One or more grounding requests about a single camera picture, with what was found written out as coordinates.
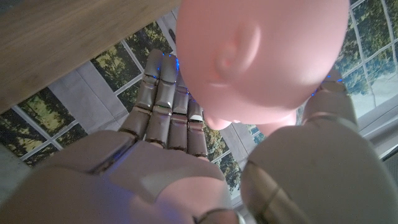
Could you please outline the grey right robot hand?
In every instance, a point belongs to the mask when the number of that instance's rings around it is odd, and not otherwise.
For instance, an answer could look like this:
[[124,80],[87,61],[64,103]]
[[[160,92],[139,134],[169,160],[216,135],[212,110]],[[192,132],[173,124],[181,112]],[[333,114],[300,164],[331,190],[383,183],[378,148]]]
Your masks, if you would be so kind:
[[[219,167],[205,160],[198,105],[136,109],[120,131],[91,134],[47,159],[1,206],[2,223],[243,223]],[[396,223],[397,188],[358,133],[331,70],[300,126],[249,155],[241,197],[256,223]]]

